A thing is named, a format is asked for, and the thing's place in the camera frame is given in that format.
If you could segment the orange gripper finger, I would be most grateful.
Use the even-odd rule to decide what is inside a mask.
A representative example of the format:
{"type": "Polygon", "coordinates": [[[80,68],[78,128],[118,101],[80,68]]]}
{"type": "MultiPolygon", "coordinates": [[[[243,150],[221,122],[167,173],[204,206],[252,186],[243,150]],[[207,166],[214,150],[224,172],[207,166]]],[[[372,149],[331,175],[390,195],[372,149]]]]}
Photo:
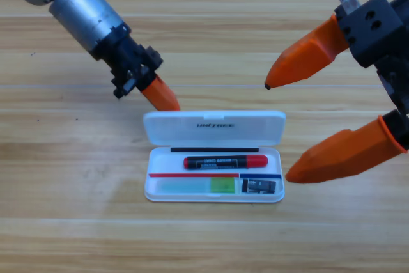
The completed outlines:
{"type": "Polygon", "coordinates": [[[141,92],[158,111],[179,111],[176,95],[157,75],[150,85],[141,92]]]}

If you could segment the plain orange gripper finger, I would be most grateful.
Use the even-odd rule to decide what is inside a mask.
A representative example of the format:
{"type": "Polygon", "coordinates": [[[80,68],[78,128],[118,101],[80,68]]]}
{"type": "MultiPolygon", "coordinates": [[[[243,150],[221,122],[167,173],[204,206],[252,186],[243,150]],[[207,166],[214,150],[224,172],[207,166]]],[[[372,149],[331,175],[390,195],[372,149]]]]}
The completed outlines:
{"type": "Polygon", "coordinates": [[[285,178],[291,183],[320,183],[355,176],[406,152],[379,116],[357,130],[344,129],[314,145],[285,178]]]}

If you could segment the black-tipped orange gripper finger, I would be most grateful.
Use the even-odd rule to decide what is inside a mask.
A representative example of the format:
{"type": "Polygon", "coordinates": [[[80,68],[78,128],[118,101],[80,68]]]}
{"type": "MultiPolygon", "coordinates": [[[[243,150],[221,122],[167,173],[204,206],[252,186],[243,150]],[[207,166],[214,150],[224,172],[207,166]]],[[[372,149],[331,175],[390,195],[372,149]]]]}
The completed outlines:
{"type": "Polygon", "coordinates": [[[348,48],[336,15],[285,49],[272,65],[265,88],[292,84],[319,72],[348,48]]]}

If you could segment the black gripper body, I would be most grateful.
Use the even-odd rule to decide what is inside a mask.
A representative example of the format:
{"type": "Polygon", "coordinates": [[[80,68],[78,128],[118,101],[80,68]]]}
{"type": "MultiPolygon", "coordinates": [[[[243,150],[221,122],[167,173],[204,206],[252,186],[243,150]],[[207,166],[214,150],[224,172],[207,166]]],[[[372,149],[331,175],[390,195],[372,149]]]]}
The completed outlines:
{"type": "Polygon", "coordinates": [[[152,47],[143,47],[130,36],[128,26],[112,27],[111,32],[96,42],[92,56],[103,60],[111,69],[111,82],[120,99],[133,89],[144,91],[158,79],[156,69],[163,63],[160,54],[152,47]]]}
{"type": "Polygon", "coordinates": [[[408,149],[408,0],[339,0],[337,23],[355,61],[375,66],[396,110],[385,120],[408,149]]]}

